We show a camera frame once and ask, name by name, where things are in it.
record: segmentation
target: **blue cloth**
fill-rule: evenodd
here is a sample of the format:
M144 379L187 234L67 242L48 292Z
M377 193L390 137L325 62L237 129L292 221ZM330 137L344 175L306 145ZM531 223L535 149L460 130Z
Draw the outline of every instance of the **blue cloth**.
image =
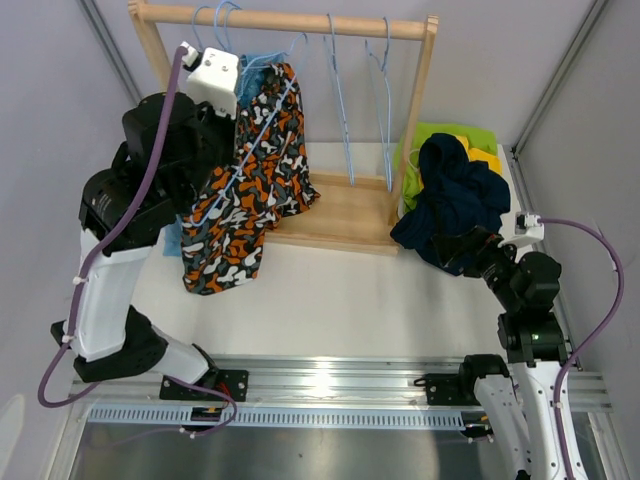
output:
M164 227L164 250L165 257L180 257L180 238L182 237L182 224L180 218L174 223Z
M242 55L240 57L240 64L244 69L244 67L246 67L251 60L263 56L265 56L264 53ZM272 63L283 62L284 54L279 53L266 59L261 58L260 60L253 62L249 70L242 70L242 75L240 76L240 81L238 82L237 88L237 93L239 94L238 104L240 104L241 108L247 108L251 103L251 100L253 100L260 93L260 87L264 83L264 70L263 68L259 67L266 67L267 65L270 65Z
M460 275L470 259L443 268L431 237L462 235L475 226L497 233L500 215L511 208L509 185L486 162L470 162L458 139L445 133L433 134L422 145L418 164L424 189L415 210L400 219L391 237L431 265Z

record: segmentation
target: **clothes hanger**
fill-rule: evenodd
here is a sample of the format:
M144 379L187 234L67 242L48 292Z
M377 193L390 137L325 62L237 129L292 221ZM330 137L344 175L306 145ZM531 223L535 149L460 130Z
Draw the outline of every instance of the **clothes hanger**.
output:
M224 7L225 5L229 5L231 8L227 8L225 13L224 13L224 36L227 38L227 44L225 45L222 42L222 39L220 38L220 35L218 35L218 16L220 15L220 9L222 7ZM218 7L216 8L216 12L213 16L213 34L216 37L216 40L218 41L218 43L220 44L220 46L222 47L222 49L225 52L230 52L233 53L233 48L231 47L231 38L229 37L229 29L227 28L227 20L229 19L229 14L231 12L233 12L234 10L242 10L242 7L236 5L233 2L229 2L229 1L225 1L225 2L221 2Z
M322 37L325 50L327 53L327 59L329 61L329 70L332 71L331 87L333 88L333 98L336 101L336 110L338 112L338 120L340 123L340 130L342 132L342 143L344 145L344 155L347 160L347 173L349 174L349 182L351 185L355 185L355 175L353 173L353 163L351 160L351 142L349 141L349 128L347 127L347 115L344 109L344 99L342 98L342 87L340 86L340 75L338 74L338 61L336 60L336 32L333 27L333 18L328 13L329 25L331 26L331 44L332 49L329 48L327 36Z
M224 7L225 5L230 5L231 8L227 8L225 14L224 14L224 35L227 38L227 44L225 45L224 42L222 41L222 39L220 38L220 35L218 34L218 16L220 15L220 9L222 7ZM204 43L202 43L202 39L200 38L200 35L198 35L198 30L196 28L196 17L198 16L198 12L200 12L200 10L202 10L203 8L211 8L209 5L201 5L198 8L195 9L195 11L193 12L193 15L191 16L191 30L193 30L193 36L196 37L196 40L198 42L198 47L200 52L204 51ZM227 29L227 19L229 18L229 14L231 12L233 12L234 10L242 10L242 7L236 5L233 2L229 2L229 1L224 1L221 2L217 7L216 7L216 11L215 14L213 15L213 34L216 37L216 40L218 41L218 43L220 44L220 47L222 48L222 50L224 50L225 52L231 52L231 38L229 37L229 30Z
M276 101L276 108L273 110L273 112L271 112L269 117L267 117L267 120L264 122L262 130L258 134L258 137L251 144L251 148L249 148L249 151L245 155L245 157L242 160L242 162L240 163L240 165L233 167L233 168L236 169L235 173L231 176L231 178L229 179L227 184L224 186L224 188L222 190L218 191L218 197L214 200L214 202L211 205L211 207L209 208L209 210L207 210L207 213L205 215L203 215L202 220L200 220L200 222L196 222L193 219L193 214L190 216L189 220L190 220L191 225L193 225L195 227L201 227L202 225L204 225L204 223L209 218L209 215L211 214L211 212L213 212L216 209L216 207L220 204L222 199L224 198L225 200L228 200L226 195L227 195L227 192L228 192L229 188L238 179L238 177L240 177L240 175L242 174L244 166L249 161L249 158L253 154L253 151L260 144L260 140L262 139L262 137L264 136L265 132L267 131L267 129L271 125L271 122L273 121L275 116L280 112L280 110L282 110L282 101L287 97L287 95L289 94L289 92L293 88L293 85L294 85L294 83L296 81L296 77L298 76L298 72L300 72L300 71L302 71L304 69L305 64L306 64L306 60L307 60L307 56L308 56L307 54L308 54L308 51L309 51L309 37L307 36L306 33L301 33L300 35L303 36L304 40L305 40L305 50L304 50L305 51L305 55L302 57L302 60L300 61L300 67L298 69L296 69L295 73L293 74L293 78L291 79L291 81L290 82L286 82L287 83L287 87L285 88L285 90L282 93L282 95L280 96L280 98L278 98L278 100Z
M262 64L258 64L258 65L254 65L257 62L261 62L263 60L270 60L273 58L278 57L279 55L284 55L285 57L289 57L291 56L291 53L293 52L296 43L298 42L298 40L300 40L301 38L307 38L307 35L305 33L300 33L296 36L296 38L293 39L293 41L291 42L291 46L289 47L289 50L282 50L280 52L272 52L272 53L265 53L264 55L259 55L257 57L253 57L251 59L251 61L249 61L247 63L247 65L242 69L242 73L240 74L240 83L238 85L238 98L241 98L244 95L244 91L247 88L247 84L249 83L249 78L244 75L244 72L248 71L248 70L260 70L260 69L264 69L264 68L268 68L269 65L266 63L262 63Z
M378 126L380 127L380 140L382 142L382 157L384 158L384 173L387 177L387 189L391 191L393 189L393 166L391 163L391 154L389 153L389 144L391 142L391 87L389 86L389 78L387 77L387 60L389 57L389 46L391 45L391 23L387 17L383 17L387 24L387 46L384 50L384 57L381 61L371 48L369 47L369 40L364 41L364 49L368 54L367 64L369 65L369 78L371 79L371 87L373 88L373 96L376 101L376 116L378 117ZM380 107L380 101L378 99L378 90L373 78L373 67L369 61L369 57L373 58L378 65L378 70L382 72L384 76L384 84L387 88L387 138L385 141L383 126L382 126L382 109Z

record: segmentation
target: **aluminum linear rail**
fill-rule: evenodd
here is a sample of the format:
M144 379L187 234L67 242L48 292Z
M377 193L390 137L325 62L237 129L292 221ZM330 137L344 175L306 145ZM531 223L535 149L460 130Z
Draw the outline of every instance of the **aluminum linear rail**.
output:
M335 357L214 356L222 369L249 371L247 407L340 408L375 410L478 411L481 407L430 407L424 390L413 380L425 373L456 373L462 358L367 359ZM158 398L160 376L105 382L86 397L101 404L171 404ZM79 379L71 394L86 385ZM571 371L569 400L574 412L611 412L599 373Z

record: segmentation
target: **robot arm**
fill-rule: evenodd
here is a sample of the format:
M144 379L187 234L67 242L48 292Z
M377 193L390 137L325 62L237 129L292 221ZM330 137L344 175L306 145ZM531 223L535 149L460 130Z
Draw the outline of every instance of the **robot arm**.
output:
M192 384L217 374L197 346L164 334L131 306L138 275L161 229L176 215L190 213L211 170L234 159L238 58L211 48L199 54L188 44L183 47L183 64L191 72L188 95L175 96L152 186L125 229L94 259L86 278L75 279L85 285L74 336L67 337L68 322L52 326L58 342L69 342L77 355L74 367L87 383L154 371ZM164 94L155 94L125 113L126 141L111 168L85 185L82 261L131 204L149 163L163 104Z
M574 478L583 480L587 475L571 420L566 378L560 402L553 398L556 378L567 362L564 335L551 312L560 290L561 267L540 252L526 253L516 262L516 247L530 245L543 234L537 216L521 213L517 215L516 236L507 241L479 227L459 237L433 239L443 265L471 254L474 261L465 276L483 278L504 307L505 313L498 319L498 336L518 384L524 414L509 369L499 355L467 356L455 384L463 397L479 402L487 412L512 478L568 478L562 462L564 443ZM438 377L425 376L427 391L442 386L443 379ZM558 436L557 408L564 417L562 439Z

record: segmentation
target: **white table surface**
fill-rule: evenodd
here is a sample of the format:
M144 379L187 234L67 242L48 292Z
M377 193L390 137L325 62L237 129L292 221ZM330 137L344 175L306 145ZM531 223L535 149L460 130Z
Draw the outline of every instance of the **white table surface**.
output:
M380 145L353 144L359 173L381 173ZM502 233L510 237L518 199ZM311 168L341 170L342 144L309 144ZM133 304L166 333L238 355L460 357L502 353L501 307L482 280L452 277L414 251L397 257L265 244L258 278L201 297L182 285L182 262L154 248Z

